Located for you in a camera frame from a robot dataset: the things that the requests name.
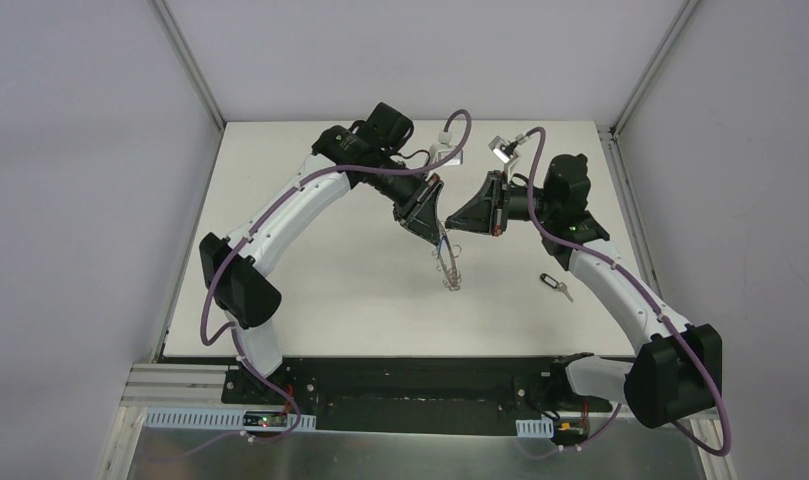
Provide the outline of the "round metal keyring disc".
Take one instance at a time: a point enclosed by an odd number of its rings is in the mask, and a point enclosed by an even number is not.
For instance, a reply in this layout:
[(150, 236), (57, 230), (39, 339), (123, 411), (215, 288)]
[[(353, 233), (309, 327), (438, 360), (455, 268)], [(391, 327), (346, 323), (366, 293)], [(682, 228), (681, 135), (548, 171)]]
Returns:
[(440, 242), (443, 239), (450, 238), (446, 231), (442, 231), (440, 233), (439, 241), (437, 242), (434, 251), (432, 252), (433, 258), (436, 261), (436, 270), (441, 272), (444, 276), (443, 286), (449, 291), (459, 291), (462, 286), (462, 275), (460, 273), (460, 269), (458, 267), (458, 258), (462, 253), (462, 247), (460, 246), (460, 253), (457, 257), (451, 257), (448, 252), (441, 247)]

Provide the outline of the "key with black tag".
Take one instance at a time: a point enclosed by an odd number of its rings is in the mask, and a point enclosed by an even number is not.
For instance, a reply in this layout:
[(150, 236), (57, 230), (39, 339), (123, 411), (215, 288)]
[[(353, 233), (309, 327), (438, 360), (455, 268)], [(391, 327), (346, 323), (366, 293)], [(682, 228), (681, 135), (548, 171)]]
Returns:
[(542, 273), (542, 274), (540, 275), (540, 281), (541, 281), (541, 282), (542, 282), (544, 285), (546, 285), (546, 286), (548, 286), (549, 288), (551, 288), (552, 290), (555, 290), (555, 291), (557, 291), (557, 292), (560, 292), (560, 293), (561, 293), (562, 295), (564, 295), (564, 296), (565, 296), (565, 297), (566, 297), (566, 298), (567, 298), (567, 299), (568, 299), (570, 302), (574, 302), (574, 298), (573, 298), (573, 297), (572, 297), (572, 295), (569, 293), (569, 291), (568, 291), (568, 286), (567, 286), (567, 285), (566, 285), (564, 282), (557, 280), (556, 278), (554, 278), (553, 276), (551, 276), (551, 275), (549, 275), (549, 274), (547, 274), (547, 273)]

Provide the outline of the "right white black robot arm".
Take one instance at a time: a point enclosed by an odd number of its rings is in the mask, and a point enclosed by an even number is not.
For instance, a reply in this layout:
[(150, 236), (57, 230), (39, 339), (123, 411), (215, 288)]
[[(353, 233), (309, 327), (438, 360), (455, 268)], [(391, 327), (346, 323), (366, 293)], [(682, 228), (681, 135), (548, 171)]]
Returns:
[(721, 336), (666, 306), (624, 266), (608, 232), (587, 209), (590, 189), (583, 155), (555, 157), (540, 187), (491, 171), (445, 226), (499, 236), (511, 220), (531, 221), (548, 254), (587, 286), (626, 335), (635, 353), (631, 363), (586, 353), (562, 359), (547, 384), (553, 405), (570, 410), (587, 396), (606, 399), (627, 405), (648, 428), (716, 408), (727, 426)]

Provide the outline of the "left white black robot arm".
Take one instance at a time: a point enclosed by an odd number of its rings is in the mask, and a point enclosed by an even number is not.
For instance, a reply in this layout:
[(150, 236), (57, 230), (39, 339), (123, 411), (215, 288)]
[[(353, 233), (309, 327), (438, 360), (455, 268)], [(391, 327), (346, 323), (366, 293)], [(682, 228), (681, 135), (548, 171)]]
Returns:
[(290, 184), (256, 216), (228, 235), (207, 234), (199, 244), (207, 294), (199, 334), (210, 346), (212, 306), (227, 317), (218, 335), (230, 333), (238, 361), (250, 373), (246, 389), (261, 404), (277, 402), (285, 378), (273, 317), (283, 295), (269, 280), (278, 260), (330, 205), (366, 184), (392, 203), (394, 220), (416, 237), (442, 239), (437, 203), (443, 182), (432, 167), (409, 169), (394, 160), (414, 131), (413, 122), (385, 103), (365, 120), (332, 126), (312, 144)]

